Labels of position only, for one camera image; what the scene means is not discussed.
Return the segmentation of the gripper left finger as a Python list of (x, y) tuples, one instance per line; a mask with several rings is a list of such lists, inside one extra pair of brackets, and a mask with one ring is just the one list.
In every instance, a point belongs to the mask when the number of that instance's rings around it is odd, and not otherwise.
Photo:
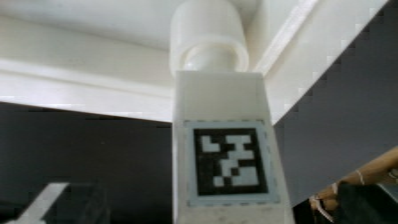
[(102, 187), (92, 183), (49, 183), (4, 224), (109, 224)]

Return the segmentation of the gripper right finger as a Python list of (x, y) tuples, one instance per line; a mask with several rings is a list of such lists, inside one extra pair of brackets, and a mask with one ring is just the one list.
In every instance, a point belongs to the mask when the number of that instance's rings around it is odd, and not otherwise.
[(337, 188), (337, 206), (331, 212), (317, 197), (310, 224), (398, 224), (398, 184), (351, 185)]

